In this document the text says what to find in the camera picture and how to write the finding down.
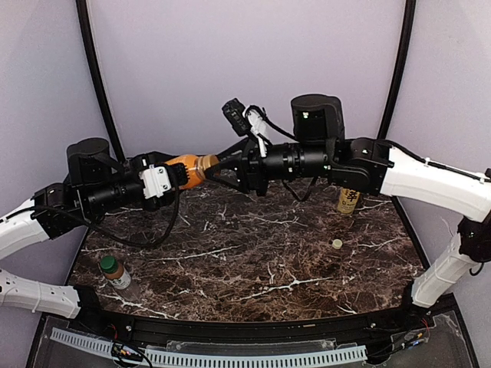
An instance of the brown glass bottle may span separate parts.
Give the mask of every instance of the brown glass bottle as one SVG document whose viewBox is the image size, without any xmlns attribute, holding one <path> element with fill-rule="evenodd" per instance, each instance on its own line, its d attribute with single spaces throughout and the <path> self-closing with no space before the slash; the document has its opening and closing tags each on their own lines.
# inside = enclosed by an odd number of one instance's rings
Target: brown glass bottle
<svg viewBox="0 0 491 368">
<path fill-rule="evenodd" d="M 132 303 L 140 303 L 140 287 L 115 257 L 108 255 L 102 258 L 101 270 L 104 277 L 113 285 L 114 290 L 123 299 Z"/>
</svg>

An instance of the white plastic housing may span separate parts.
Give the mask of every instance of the white plastic housing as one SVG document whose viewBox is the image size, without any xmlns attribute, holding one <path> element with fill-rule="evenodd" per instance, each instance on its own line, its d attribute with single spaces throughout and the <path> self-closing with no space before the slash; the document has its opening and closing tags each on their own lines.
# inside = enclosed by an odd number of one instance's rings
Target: white plastic housing
<svg viewBox="0 0 491 368">
<path fill-rule="evenodd" d="M 381 194 L 417 199 L 451 209 L 482 222 L 491 211 L 491 183 L 425 165 L 398 148 L 391 148 Z M 470 172 L 484 177 L 480 172 Z"/>
<path fill-rule="evenodd" d="M 29 199 L 10 213 L 32 207 L 33 205 L 34 200 Z M 32 211 L 29 211 L 10 220 L 6 220 L 8 215 L 2 218 L 4 221 L 0 222 L 0 259 L 15 253 L 23 247 L 49 239 L 48 234 L 44 232 L 39 222 L 31 218 L 31 214 Z"/>
<path fill-rule="evenodd" d="M 0 269 L 0 306 L 19 307 L 75 318 L 80 311 L 72 286 L 54 286 L 27 280 Z"/>
<path fill-rule="evenodd" d="M 143 195 L 145 199 L 152 197 L 160 198 L 164 192 L 170 190 L 170 180 L 167 170 L 164 167 L 155 167 L 149 165 L 149 168 L 140 173 L 140 179 L 143 180 L 145 188 Z"/>
<path fill-rule="evenodd" d="M 411 296 L 413 304 L 429 308 L 447 289 L 458 282 L 468 270 L 477 265 L 467 255 L 459 253 L 460 234 L 455 234 L 446 251 L 431 267 L 414 280 Z"/>
<path fill-rule="evenodd" d="M 265 121 L 261 118 L 261 115 L 259 115 L 256 111 L 250 110 L 248 115 L 244 115 L 244 117 L 249 121 L 251 124 L 251 132 L 252 134 L 255 135 L 255 137 L 258 139 L 259 143 L 259 154 L 261 157 L 266 157 L 266 153 L 268 153 L 268 150 L 266 149 L 266 143 L 263 138 L 260 137 L 263 136 L 265 138 L 268 138 L 268 127 L 266 126 Z"/>
</svg>

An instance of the bottle label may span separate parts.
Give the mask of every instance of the bottle label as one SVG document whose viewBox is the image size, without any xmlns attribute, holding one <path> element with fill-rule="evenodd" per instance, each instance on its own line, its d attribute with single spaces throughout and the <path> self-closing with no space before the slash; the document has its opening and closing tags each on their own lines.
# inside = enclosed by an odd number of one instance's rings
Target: bottle label
<svg viewBox="0 0 491 368">
<path fill-rule="evenodd" d="M 356 190 L 342 189 L 339 195 L 338 211 L 345 215 L 350 215 L 353 213 L 359 198 L 360 193 Z"/>
<path fill-rule="evenodd" d="M 109 280 L 109 282 L 114 286 L 115 289 L 123 290 L 123 289 L 126 289 L 128 286 L 130 286 L 131 276 L 128 273 L 128 271 L 124 270 L 124 272 L 120 278 L 115 278 L 114 280 Z"/>
</svg>

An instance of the curved black frame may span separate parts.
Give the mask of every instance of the curved black frame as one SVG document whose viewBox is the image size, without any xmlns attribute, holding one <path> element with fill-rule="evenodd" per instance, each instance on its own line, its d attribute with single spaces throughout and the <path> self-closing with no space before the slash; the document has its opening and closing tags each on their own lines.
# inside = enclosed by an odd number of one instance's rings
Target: curved black frame
<svg viewBox="0 0 491 368">
<path fill-rule="evenodd" d="M 399 49 L 397 50 L 396 64 L 394 66 L 394 74 L 390 83 L 389 94 L 385 104 L 384 115 L 380 128 L 378 130 L 378 139 L 384 140 L 387 138 L 392 115 L 396 107 L 397 96 L 399 94 L 400 83 L 406 66 L 407 52 L 409 50 L 409 41 L 413 30 L 414 12 L 416 11 L 416 0 L 406 0 L 406 8 L 404 9 L 404 20 L 400 31 Z"/>
<path fill-rule="evenodd" d="M 123 163 L 126 157 L 123 152 L 123 147 L 121 146 L 120 138 L 117 135 L 113 115 L 110 112 L 106 90 L 104 89 L 104 83 L 102 81 L 101 69 L 99 68 L 99 62 L 97 61 L 94 39 L 92 37 L 91 21 L 87 9 L 87 0 L 77 0 L 76 2 L 80 31 L 84 41 L 85 55 L 87 56 L 87 63 L 91 71 L 97 102 L 101 109 L 104 125 L 106 127 L 107 135 L 109 136 L 110 144 L 113 147 L 114 154 L 116 155 L 117 160 L 120 163 Z"/>
</svg>

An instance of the white wall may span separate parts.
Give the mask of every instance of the white wall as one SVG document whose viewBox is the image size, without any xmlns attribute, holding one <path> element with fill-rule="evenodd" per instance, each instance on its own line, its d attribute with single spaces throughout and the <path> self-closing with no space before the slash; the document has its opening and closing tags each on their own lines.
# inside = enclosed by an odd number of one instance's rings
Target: white wall
<svg viewBox="0 0 491 368">
<path fill-rule="evenodd" d="M 389 137 L 421 156 L 484 172 L 491 167 L 491 3 L 417 3 L 414 32 Z M 403 201 L 431 261 L 446 247 L 461 216 Z M 479 362 L 491 366 L 491 267 L 453 290 Z"/>
<path fill-rule="evenodd" d="M 0 213 L 63 181 L 66 147 L 88 136 L 104 136 L 104 128 L 75 2 L 0 2 Z M 0 267 L 63 284 L 82 233 L 25 248 Z M 25 366 L 38 319 L 0 308 L 0 368 Z"/>
<path fill-rule="evenodd" d="M 404 2 L 92 1 L 101 70 L 127 155 L 218 152 L 238 97 L 292 130 L 290 100 L 339 96 L 347 136 L 375 136 Z M 276 142 L 284 139 L 275 132 Z"/>
</svg>

